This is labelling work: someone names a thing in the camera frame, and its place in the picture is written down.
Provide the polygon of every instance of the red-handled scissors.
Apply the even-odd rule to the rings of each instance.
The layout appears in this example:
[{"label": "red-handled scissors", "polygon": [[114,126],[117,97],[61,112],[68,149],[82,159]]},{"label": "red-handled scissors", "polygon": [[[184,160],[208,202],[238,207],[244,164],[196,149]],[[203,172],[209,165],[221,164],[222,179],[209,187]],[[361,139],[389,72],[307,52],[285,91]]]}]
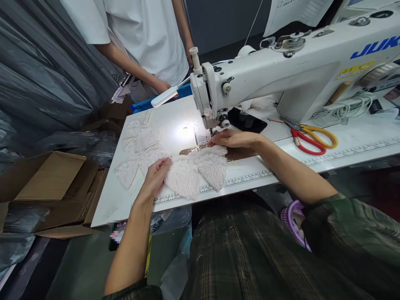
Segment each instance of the red-handled scissors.
[{"label": "red-handled scissors", "polygon": [[[323,146],[322,144],[320,144],[319,142],[317,142],[315,140],[310,139],[309,137],[307,137],[306,135],[304,135],[304,134],[302,134],[300,132],[300,130],[302,130],[302,126],[300,124],[294,124],[294,123],[289,122],[289,121],[284,120],[284,119],[281,119],[281,120],[269,119],[269,120],[273,121],[273,122],[285,123],[287,126],[289,126],[290,130],[292,132],[293,142],[303,152],[311,154],[311,155],[324,155],[326,153],[326,147],[325,146]],[[307,148],[305,148],[300,143],[300,139],[310,143],[311,145],[317,147],[321,151],[320,152],[314,152],[314,151],[308,150]]]}]

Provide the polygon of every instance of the cable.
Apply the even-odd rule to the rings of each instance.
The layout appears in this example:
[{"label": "cable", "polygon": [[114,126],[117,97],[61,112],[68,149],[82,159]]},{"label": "cable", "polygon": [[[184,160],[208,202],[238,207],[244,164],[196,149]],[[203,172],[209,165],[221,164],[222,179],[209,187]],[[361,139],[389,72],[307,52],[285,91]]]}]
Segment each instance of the cable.
[{"label": "cable", "polygon": [[[320,120],[322,120],[324,122],[324,124],[321,124],[318,119],[314,120],[314,122],[322,127],[323,126],[333,126],[333,125],[339,124],[344,118],[359,117],[359,116],[365,114],[369,110],[374,98],[375,98],[375,96],[370,92],[359,92],[355,95],[354,98],[350,99],[350,100],[361,101],[359,103],[359,107],[352,108],[351,104],[342,103],[344,105],[343,107],[333,110],[328,115],[324,115],[320,118]],[[336,117],[336,118],[333,121],[328,121],[327,119],[325,119],[326,117],[333,117],[333,118]]]},{"label": "cable", "polygon": [[260,11],[261,4],[262,4],[262,2],[263,2],[263,1],[264,1],[264,0],[261,0],[260,6],[258,7],[257,13],[255,14],[255,18],[254,18],[254,20],[253,20],[253,24],[251,25],[251,28],[250,28],[249,34],[247,35],[247,38],[246,38],[246,41],[245,41],[245,44],[244,44],[244,46],[246,46],[246,44],[247,44],[247,40],[249,39],[249,36],[250,36],[251,30],[253,29],[253,26],[254,26],[255,19],[257,19],[258,12]]}]

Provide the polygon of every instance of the plaid fabric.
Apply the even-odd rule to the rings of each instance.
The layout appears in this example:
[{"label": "plaid fabric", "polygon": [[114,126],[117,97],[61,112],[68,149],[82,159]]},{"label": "plaid fabric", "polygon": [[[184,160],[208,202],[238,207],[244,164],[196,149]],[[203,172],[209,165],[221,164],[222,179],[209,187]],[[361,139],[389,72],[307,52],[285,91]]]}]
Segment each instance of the plaid fabric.
[{"label": "plaid fabric", "polygon": [[[306,210],[313,253],[271,212],[218,200],[199,222],[182,299],[399,299],[400,225],[337,194]],[[145,284],[119,298],[162,299]]]}]

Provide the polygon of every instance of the cardboard box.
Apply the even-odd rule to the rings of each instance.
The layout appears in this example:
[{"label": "cardboard box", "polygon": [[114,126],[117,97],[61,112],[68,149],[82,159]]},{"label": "cardboard box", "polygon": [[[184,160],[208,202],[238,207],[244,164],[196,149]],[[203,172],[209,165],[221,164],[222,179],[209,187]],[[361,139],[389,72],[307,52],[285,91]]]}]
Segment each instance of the cardboard box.
[{"label": "cardboard box", "polygon": [[104,187],[105,179],[107,178],[109,169],[99,170],[88,191],[87,209],[81,224],[71,224],[67,226],[52,228],[35,232],[35,235],[40,235],[48,238],[66,239],[79,235],[87,235],[97,232],[96,229],[90,228],[90,225],[95,215],[97,204],[99,203],[100,195]]},{"label": "cardboard box", "polygon": [[100,119],[111,119],[118,123],[119,120],[125,121],[126,117],[133,114],[130,106],[134,104],[133,100],[125,95],[122,103],[106,103],[100,110]]},{"label": "cardboard box", "polygon": [[85,156],[58,151],[12,164],[0,175],[1,226],[9,203],[49,211],[32,232],[82,221],[97,171],[97,164]]},{"label": "cardboard box", "polygon": [[115,132],[115,135],[119,138],[121,136],[122,128],[124,127],[124,124],[122,126],[118,125],[111,119],[101,119],[99,121],[92,122],[90,124],[87,124],[83,126],[80,131],[113,131]]},{"label": "cardboard box", "polygon": [[126,117],[133,114],[132,104],[134,102],[128,95],[125,95],[123,103],[106,103],[100,110],[100,120],[83,126],[80,131],[109,130],[120,137]]}]

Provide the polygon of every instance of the hand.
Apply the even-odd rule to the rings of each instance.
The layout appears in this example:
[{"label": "hand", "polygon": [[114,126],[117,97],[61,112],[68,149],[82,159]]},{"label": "hand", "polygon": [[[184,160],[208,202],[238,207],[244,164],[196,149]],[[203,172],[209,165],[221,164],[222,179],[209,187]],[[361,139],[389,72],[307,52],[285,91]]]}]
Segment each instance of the hand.
[{"label": "hand", "polygon": [[193,60],[192,60],[192,56],[190,55],[189,50],[192,49],[193,47],[194,47],[194,45],[193,45],[192,39],[187,40],[186,41],[186,56],[188,57],[187,61],[189,62],[190,69],[193,69]]},{"label": "hand", "polygon": [[158,92],[159,95],[164,93],[166,90],[171,88],[171,85],[165,81],[162,81],[156,78],[155,83],[152,84],[152,87]]},{"label": "hand", "polygon": [[261,138],[262,136],[258,133],[225,129],[214,135],[210,141],[214,144],[220,144],[231,148],[250,148]]},{"label": "hand", "polygon": [[152,164],[147,171],[145,181],[137,195],[137,199],[153,201],[164,185],[164,178],[170,166],[171,159],[169,157],[161,158]]}]

